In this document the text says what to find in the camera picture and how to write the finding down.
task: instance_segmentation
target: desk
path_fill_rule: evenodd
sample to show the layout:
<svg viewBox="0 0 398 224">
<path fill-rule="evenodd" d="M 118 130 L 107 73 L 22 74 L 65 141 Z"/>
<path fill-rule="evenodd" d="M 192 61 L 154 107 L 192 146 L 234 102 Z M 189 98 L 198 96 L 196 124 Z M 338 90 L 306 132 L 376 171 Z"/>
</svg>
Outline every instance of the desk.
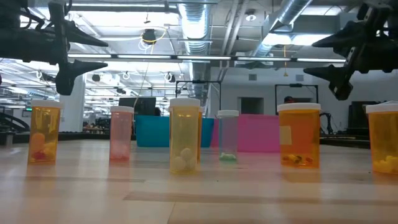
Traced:
<svg viewBox="0 0 398 224">
<path fill-rule="evenodd" d="M 398 177 L 373 174 L 370 150 L 322 146 L 317 171 L 202 149 L 201 171 L 175 176 L 169 149 L 133 148 L 110 164 L 109 141 L 63 141 L 55 166 L 27 166 L 26 144 L 0 150 L 1 223 L 398 223 Z"/>
</svg>

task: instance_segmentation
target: pink bin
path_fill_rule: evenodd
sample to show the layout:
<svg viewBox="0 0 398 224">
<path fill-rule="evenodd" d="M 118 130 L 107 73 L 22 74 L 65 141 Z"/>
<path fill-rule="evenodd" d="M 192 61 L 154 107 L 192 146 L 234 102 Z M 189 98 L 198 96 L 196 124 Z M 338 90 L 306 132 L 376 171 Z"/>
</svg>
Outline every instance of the pink bin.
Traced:
<svg viewBox="0 0 398 224">
<path fill-rule="evenodd" d="M 111 148 L 109 159 L 128 161 L 131 148 L 131 126 L 134 108 L 128 106 L 111 107 Z"/>
<path fill-rule="evenodd" d="M 218 146 L 215 120 L 212 147 Z M 279 118 L 273 115 L 242 114 L 238 119 L 238 152 L 280 152 Z"/>
</svg>

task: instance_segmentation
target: label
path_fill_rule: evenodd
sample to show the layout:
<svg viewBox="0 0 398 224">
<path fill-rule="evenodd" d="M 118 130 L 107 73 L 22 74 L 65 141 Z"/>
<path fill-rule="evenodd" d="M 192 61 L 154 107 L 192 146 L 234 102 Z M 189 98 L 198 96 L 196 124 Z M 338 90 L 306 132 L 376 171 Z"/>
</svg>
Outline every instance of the label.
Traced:
<svg viewBox="0 0 398 224">
<path fill-rule="evenodd" d="M 279 142 L 281 145 L 292 145 L 292 129 L 290 126 L 279 127 Z"/>
</svg>

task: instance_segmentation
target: white pill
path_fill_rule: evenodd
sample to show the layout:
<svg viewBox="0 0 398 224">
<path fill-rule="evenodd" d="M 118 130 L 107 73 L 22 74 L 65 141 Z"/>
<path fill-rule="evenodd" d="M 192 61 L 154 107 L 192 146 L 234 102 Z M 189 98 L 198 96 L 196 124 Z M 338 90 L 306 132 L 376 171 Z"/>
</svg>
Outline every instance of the white pill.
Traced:
<svg viewBox="0 0 398 224">
<path fill-rule="evenodd" d="M 185 148 L 181 151 L 181 157 L 182 159 L 184 159 L 185 161 L 189 161 L 193 156 L 193 152 L 191 149 L 189 148 Z"/>
<path fill-rule="evenodd" d="M 183 170 L 185 168 L 186 162 L 179 156 L 172 160 L 172 169 L 176 171 Z"/>
<path fill-rule="evenodd" d="M 197 166 L 197 160 L 195 158 L 191 159 L 188 163 L 187 163 L 187 170 L 193 170 L 195 169 Z"/>
</svg>

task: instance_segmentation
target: person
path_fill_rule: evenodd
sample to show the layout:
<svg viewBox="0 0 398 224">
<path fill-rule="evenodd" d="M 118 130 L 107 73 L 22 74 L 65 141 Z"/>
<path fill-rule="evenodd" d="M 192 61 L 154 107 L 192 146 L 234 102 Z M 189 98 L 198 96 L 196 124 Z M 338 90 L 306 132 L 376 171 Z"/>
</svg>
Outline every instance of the person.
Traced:
<svg viewBox="0 0 398 224">
<path fill-rule="evenodd" d="M 286 96 L 284 103 L 294 103 L 294 98 L 291 96 Z"/>
<path fill-rule="evenodd" d="M 162 115 L 162 112 L 161 112 L 160 108 L 156 107 L 155 108 L 155 116 L 161 116 L 161 115 Z"/>
</svg>

